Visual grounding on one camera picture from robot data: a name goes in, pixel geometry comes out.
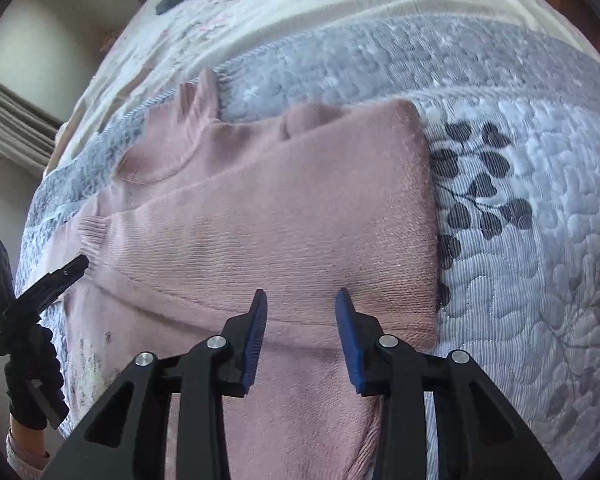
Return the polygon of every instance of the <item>bed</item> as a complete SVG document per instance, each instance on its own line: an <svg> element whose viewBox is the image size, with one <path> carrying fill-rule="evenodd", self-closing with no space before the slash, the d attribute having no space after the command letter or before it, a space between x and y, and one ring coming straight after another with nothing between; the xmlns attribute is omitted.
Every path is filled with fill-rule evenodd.
<svg viewBox="0 0 600 480"><path fill-rule="evenodd" d="M470 352L563 478L579 478L600 451L600 57L587 40L542 0L187 0L156 16L158 1L58 133L16 293L54 230L107 185L146 108L202 68L216 72L223 121L404 96L424 119L438 206L432 352ZM64 369L88 362L66 354L61 303L43 323ZM432 410L428 423L435 443ZM436 446L429 466L435 478Z"/></svg>

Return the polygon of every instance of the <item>metal screw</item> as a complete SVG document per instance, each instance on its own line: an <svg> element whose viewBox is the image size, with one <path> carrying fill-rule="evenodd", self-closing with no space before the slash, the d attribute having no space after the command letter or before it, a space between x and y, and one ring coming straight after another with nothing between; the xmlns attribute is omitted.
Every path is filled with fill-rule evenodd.
<svg viewBox="0 0 600 480"><path fill-rule="evenodd" d="M215 335L206 340L206 345L209 348L222 348L226 345L226 339L221 335Z"/></svg>
<svg viewBox="0 0 600 480"><path fill-rule="evenodd" d="M384 334L380 336L378 339L380 346L385 348L393 348L394 346L398 346L398 338L395 335Z"/></svg>
<svg viewBox="0 0 600 480"><path fill-rule="evenodd" d="M469 362L469 354L464 350L455 350L451 354L451 359L453 362L458 363L459 365L463 365Z"/></svg>
<svg viewBox="0 0 600 480"><path fill-rule="evenodd" d="M136 364L138 366L147 366L154 362L154 355L149 352L142 352L136 356Z"/></svg>

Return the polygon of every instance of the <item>curtain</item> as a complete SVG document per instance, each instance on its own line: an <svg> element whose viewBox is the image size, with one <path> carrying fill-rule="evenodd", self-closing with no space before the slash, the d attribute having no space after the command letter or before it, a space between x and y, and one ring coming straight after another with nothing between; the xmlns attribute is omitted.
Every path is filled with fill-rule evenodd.
<svg viewBox="0 0 600 480"><path fill-rule="evenodd" d="M0 85L0 156L42 176L59 121Z"/></svg>

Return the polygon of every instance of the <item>pink sweater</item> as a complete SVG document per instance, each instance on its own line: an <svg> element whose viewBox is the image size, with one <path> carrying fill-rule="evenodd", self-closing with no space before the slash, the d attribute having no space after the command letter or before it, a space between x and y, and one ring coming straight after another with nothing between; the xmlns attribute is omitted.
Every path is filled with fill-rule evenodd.
<svg viewBox="0 0 600 480"><path fill-rule="evenodd" d="M134 355L188 351L264 288L256 383L225 399L232 478L361 479L379 410L349 383L334 297L346 286L387 332L433 345L436 223L418 115L403 100L301 105L252 124L217 111L211 72L150 111L112 184L45 250L32 279L79 251L91 262L64 298L72 416Z"/></svg>

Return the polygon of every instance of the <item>gloved hand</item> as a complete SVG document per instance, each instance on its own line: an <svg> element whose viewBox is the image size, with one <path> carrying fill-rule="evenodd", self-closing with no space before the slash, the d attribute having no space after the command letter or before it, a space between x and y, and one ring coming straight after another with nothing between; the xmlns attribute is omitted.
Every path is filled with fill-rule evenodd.
<svg viewBox="0 0 600 480"><path fill-rule="evenodd" d="M7 395L11 399L9 409L13 418L30 430L44 430L46 416L38 407L33 395L27 387L27 380L32 378L42 382L40 390L54 394L62 388L64 380L60 372L56 348L51 342L52 332L48 328L34 325L29 339L10 354L9 362L4 367L7 379ZM36 353L31 341L36 341L39 348Z"/></svg>

